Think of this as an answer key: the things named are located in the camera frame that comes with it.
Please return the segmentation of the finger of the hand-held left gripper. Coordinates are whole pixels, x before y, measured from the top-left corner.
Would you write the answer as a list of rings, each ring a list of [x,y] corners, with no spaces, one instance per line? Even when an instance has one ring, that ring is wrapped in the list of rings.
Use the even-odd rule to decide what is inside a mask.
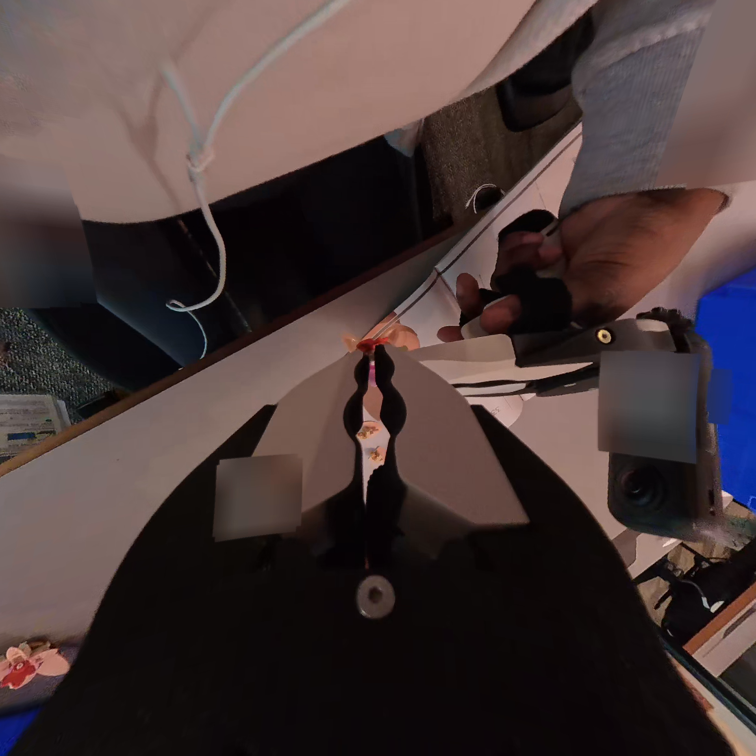
[[[600,365],[587,365],[576,371],[540,379],[490,380],[477,383],[453,383],[452,387],[467,398],[493,398],[514,395],[560,396],[598,389]]]
[[[485,335],[421,347],[412,357],[423,364],[440,363],[443,367],[471,367],[473,365],[515,365],[515,350],[507,335]]]

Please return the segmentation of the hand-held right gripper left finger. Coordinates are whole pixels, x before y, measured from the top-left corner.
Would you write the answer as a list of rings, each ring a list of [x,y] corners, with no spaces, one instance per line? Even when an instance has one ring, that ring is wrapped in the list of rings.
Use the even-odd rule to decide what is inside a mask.
[[[344,412],[358,386],[361,353],[349,353],[299,383],[278,402],[254,456],[297,455],[302,463],[302,512],[353,480],[356,441]]]

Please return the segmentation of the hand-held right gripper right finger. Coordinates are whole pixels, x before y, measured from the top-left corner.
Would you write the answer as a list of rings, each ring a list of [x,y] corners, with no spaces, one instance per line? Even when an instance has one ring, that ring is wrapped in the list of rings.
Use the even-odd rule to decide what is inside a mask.
[[[474,407],[408,352],[377,347],[383,466],[367,484],[367,553],[387,560],[397,540],[436,558],[474,532],[521,527],[528,515]]]

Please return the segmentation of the person's left forearm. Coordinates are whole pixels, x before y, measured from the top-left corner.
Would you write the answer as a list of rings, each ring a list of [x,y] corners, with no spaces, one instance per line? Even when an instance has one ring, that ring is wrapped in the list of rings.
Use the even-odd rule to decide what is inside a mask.
[[[572,71],[581,149],[559,217],[656,189],[667,139],[712,17],[713,1],[605,1]]]

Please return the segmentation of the grey desk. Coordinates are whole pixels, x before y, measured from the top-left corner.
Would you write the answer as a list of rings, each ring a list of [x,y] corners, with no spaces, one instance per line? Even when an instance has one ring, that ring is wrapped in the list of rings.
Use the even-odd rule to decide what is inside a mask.
[[[404,302],[458,272],[488,277],[498,231],[443,237],[370,272],[2,465],[2,654],[80,640],[119,562],[167,495],[264,404],[345,353]]]

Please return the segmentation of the person's left hand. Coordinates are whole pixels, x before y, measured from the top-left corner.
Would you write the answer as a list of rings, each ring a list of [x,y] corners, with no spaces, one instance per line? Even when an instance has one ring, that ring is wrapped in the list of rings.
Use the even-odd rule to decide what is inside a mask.
[[[644,191],[608,196],[571,212],[559,240],[512,232],[498,242],[495,279],[511,269],[564,265],[570,320],[581,326],[611,321],[637,305],[683,261],[713,218],[731,202],[713,188]]]

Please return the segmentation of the blue plastic bin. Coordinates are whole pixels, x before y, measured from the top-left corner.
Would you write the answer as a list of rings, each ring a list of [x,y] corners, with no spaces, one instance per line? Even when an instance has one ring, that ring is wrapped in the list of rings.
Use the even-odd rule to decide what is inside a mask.
[[[699,301],[696,330],[712,350],[710,414],[717,425],[723,489],[755,510],[754,288],[726,285]]]

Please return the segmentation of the beige textured seat cover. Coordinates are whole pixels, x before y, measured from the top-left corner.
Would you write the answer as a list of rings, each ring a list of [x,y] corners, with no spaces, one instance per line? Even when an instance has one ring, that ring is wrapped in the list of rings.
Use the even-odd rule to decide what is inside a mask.
[[[504,124],[493,87],[427,117],[421,148],[433,219],[459,222],[468,198],[482,184],[509,190],[581,117],[581,108],[569,96],[551,119],[524,132],[512,132]]]

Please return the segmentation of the dark trousers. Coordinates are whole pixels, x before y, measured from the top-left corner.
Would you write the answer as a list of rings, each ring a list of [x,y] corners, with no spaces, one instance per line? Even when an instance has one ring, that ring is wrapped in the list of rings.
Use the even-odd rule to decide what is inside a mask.
[[[219,283],[218,255],[205,250],[186,223],[82,222],[98,303],[156,345],[179,366],[198,361],[250,332],[232,297],[202,308]]]

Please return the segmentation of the black chair base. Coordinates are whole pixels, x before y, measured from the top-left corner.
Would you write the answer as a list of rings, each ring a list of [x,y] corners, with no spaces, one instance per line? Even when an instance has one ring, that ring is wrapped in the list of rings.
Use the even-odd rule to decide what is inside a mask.
[[[684,571],[668,557],[648,567],[634,579],[636,585],[655,578],[667,590],[657,600],[658,609],[669,600],[660,621],[662,632],[680,645],[686,644],[721,610],[727,608],[755,580],[755,542],[745,544],[728,558],[705,557],[684,545],[693,566]]]

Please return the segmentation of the black chair part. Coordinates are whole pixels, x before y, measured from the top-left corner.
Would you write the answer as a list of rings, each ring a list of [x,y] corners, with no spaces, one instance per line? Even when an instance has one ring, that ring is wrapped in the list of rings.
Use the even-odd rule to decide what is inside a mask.
[[[572,95],[572,72],[593,41],[593,21],[587,12],[532,61],[495,86],[505,127],[525,132],[552,119]]]

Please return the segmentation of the printed paper box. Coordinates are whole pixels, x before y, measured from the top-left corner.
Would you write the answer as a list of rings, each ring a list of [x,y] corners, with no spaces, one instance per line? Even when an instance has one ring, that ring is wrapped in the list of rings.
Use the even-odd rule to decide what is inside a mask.
[[[67,406],[52,395],[1,394],[1,463],[70,425]]]

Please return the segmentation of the white and wooden furniture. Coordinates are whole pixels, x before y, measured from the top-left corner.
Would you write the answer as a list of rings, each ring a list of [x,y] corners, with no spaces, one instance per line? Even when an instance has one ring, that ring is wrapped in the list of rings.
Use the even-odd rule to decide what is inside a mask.
[[[755,705],[755,585],[720,609],[683,649]]]

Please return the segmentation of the cream and red brick flower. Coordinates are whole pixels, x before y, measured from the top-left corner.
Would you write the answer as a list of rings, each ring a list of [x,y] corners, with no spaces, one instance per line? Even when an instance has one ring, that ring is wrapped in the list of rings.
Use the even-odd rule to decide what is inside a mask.
[[[18,690],[37,676],[65,676],[70,662],[46,639],[24,641],[1,654],[1,688]]]

